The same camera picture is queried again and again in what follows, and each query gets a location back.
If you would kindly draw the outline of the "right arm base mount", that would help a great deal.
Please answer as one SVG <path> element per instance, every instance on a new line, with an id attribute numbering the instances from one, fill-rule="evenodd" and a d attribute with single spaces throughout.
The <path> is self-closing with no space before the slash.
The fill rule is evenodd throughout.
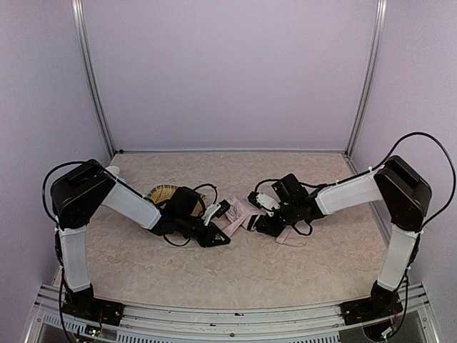
<path id="1" fill-rule="evenodd" d="M 383 302 L 375 302 L 371 298 L 344 302 L 340 308 L 345 325 L 369 322 L 403 311 L 403 305 L 398 300 L 386 305 Z"/>

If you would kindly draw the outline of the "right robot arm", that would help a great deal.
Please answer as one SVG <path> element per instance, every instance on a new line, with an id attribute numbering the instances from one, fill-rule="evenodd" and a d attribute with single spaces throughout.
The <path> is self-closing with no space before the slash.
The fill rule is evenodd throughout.
<path id="1" fill-rule="evenodd" d="M 283 243 L 311 235 L 311 231 L 298 229 L 299 223 L 310 227 L 314 221 L 372 203 L 382 203 L 387 208 L 391 235 L 371 293 L 342 305 L 346 311 L 363 313 L 382 312 L 397 305 L 398 290 L 408 279 L 424 227 L 444 212 L 456 195 L 456 186 L 453 185 L 446 203 L 429 215 L 431 186 L 392 151 L 377 165 L 341 181 L 309 184 L 289 173 L 281 178 L 270 178 L 269 183 L 276 197 L 254 189 L 248 196 L 248 207 L 253 214 L 244 224 L 248 230 L 269 235 Z"/>

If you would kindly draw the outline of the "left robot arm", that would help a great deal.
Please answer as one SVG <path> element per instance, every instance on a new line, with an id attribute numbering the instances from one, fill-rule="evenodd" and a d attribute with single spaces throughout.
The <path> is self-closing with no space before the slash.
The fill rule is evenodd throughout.
<path id="1" fill-rule="evenodd" d="M 70 304 L 95 301 L 87 261 L 89 227 L 102 214 L 136 225 L 169 240 L 171 235 L 195 241 L 202 248 L 223 247 L 230 237 L 214 223 L 226 212 L 226 201 L 206 204 L 197 187 L 176 187 L 165 199 L 154 200 L 134 189 L 122 177 L 95 159 L 67 161 L 47 172 L 41 185 L 43 208 L 54 222 L 56 254 L 62 287 Z"/>

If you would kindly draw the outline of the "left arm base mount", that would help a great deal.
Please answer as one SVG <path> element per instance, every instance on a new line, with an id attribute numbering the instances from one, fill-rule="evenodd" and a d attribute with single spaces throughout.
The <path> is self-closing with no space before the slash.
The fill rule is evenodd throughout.
<path id="1" fill-rule="evenodd" d="M 124 313 L 124 304 L 94 298 L 88 304 L 79 307 L 66 302 L 62 311 L 79 319 L 118 327 Z"/>

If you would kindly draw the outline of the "pink and black umbrella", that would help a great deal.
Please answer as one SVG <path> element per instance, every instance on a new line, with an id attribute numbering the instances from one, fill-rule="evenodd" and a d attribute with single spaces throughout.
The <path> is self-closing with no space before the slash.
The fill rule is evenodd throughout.
<path id="1" fill-rule="evenodd" d="M 262 209 L 257 209 L 246 199 L 234 197 L 228 200 L 230 208 L 225 213 L 230 224 L 222 229 L 222 232 L 232 237 L 237 229 L 243 228 L 246 231 L 256 231 L 260 233 L 258 228 L 259 220 L 266 212 Z M 292 228 L 280 229 L 279 235 L 276 237 L 276 243 L 288 247 L 304 247 L 306 240 L 301 238 Z"/>

